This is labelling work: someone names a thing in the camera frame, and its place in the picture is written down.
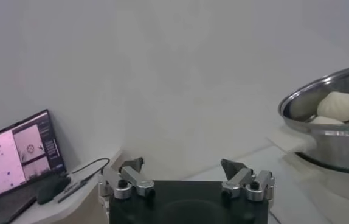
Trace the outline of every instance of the computer mouse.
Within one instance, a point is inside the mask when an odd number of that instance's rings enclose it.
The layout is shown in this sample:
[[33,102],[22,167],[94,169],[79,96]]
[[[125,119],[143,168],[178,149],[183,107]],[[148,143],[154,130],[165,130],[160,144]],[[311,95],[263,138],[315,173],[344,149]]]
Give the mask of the computer mouse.
[[57,177],[49,180],[49,182],[37,192],[37,203],[43,205],[53,200],[53,198],[61,193],[70,182],[70,177]]

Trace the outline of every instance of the screen display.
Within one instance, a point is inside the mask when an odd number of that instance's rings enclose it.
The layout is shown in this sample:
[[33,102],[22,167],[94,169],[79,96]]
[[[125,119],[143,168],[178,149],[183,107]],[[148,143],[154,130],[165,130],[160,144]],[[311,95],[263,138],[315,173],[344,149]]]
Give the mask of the screen display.
[[0,132],[0,194],[64,170],[47,111]]

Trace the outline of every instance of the white bun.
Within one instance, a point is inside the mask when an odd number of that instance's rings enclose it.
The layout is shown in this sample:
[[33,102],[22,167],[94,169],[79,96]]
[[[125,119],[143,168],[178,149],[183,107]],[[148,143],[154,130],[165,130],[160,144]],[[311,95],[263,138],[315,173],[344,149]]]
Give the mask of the white bun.
[[312,124],[344,124],[342,121],[328,117],[315,117],[310,123]]
[[318,116],[349,121],[349,94],[331,92],[318,105]]

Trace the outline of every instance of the white countertop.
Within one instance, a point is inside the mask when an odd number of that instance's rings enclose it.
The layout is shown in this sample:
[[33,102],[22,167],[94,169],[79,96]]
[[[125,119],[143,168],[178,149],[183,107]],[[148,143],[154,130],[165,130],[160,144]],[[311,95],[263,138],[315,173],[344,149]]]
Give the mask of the white countertop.
[[[120,153],[113,156],[116,160]],[[282,224],[326,224],[327,219],[316,209],[305,194],[294,183],[293,178],[287,170],[280,164],[280,159],[284,153],[277,147],[270,146],[259,150],[251,155],[245,156],[236,161],[245,163],[255,172],[260,170],[269,170],[275,176],[275,200],[272,212],[278,217]],[[92,166],[81,173],[76,174],[76,178],[85,177],[97,167]],[[206,170],[188,180],[212,180],[224,181],[226,176],[220,166]],[[34,204],[24,214],[18,217],[14,224],[27,223],[51,223],[61,220],[71,215],[92,192],[97,184],[97,179],[93,178],[85,187],[77,191],[74,195],[58,204],[51,201],[45,205]],[[276,224],[273,219],[269,220],[270,224]]]
[[[284,153],[275,146],[267,147],[236,161],[245,163],[255,172],[269,170],[275,176],[275,200],[272,212],[282,224],[326,224],[329,221],[316,209],[299,189],[279,160]],[[199,173],[188,180],[224,181],[227,180],[220,166]]]
[[[111,159],[113,164],[121,155],[122,151],[111,152],[107,158]],[[105,161],[93,164],[87,169],[82,170],[72,176],[73,179],[82,179],[92,172],[96,171],[105,163]],[[85,198],[95,190],[97,185],[97,176],[89,180],[88,184],[79,189],[77,192],[72,194],[69,198],[65,199],[61,203],[57,203],[55,200],[50,201],[44,205],[35,203],[26,212],[20,215],[13,224],[39,224],[39,223],[52,223],[58,220],[62,220],[67,216],[71,215],[85,200]]]

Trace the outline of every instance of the cable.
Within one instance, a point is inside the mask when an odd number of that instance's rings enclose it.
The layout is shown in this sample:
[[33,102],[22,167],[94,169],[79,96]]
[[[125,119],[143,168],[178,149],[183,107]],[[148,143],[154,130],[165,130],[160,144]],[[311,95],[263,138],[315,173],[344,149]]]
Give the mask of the cable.
[[92,165],[92,164],[94,164],[94,163],[97,163],[97,162],[99,162],[99,161],[103,161],[103,160],[106,160],[106,161],[107,161],[107,163],[104,165],[104,167],[105,167],[105,166],[108,165],[109,159],[108,159],[108,158],[100,158],[100,159],[97,159],[97,160],[95,160],[95,161],[93,161],[93,162],[90,162],[89,164],[83,166],[82,168],[80,168],[80,169],[78,169],[78,170],[75,170],[75,171],[71,172],[70,174],[78,173],[78,172],[82,171],[83,169],[89,167],[90,165]]
[[280,220],[276,217],[276,215],[274,215],[271,211],[269,211],[269,213],[270,213],[270,215],[271,215],[274,219],[276,219],[276,221],[277,221],[278,224],[282,224],[282,223],[280,222]]
[[95,160],[95,161],[93,161],[93,162],[90,162],[89,164],[83,166],[82,168],[80,168],[80,169],[78,169],[78,170],[75,170],[75,171],[71,172],[70,174],[78,173],[78,172],[82,171],[83,169],[85,169],[85,168],[91,166],[92,164],[97,163],[97,162],[99,162],[99,161],[104,161],[104,160],[106,161],[106,164],[102,165],[98,170],[96,170],[95,172],[93,172],[92,174],[90,174],[88,177],[82,179],[81,182],[83,182],[83,181],[88,181],[88,180],[90,180],[97,172],[101,171],[105,166],[107,166],[107,165],[109,164],[109,162],[110,162],[110,159],[109,159],[109,158],[100,158],[100,159],[97,159],[97,160]]

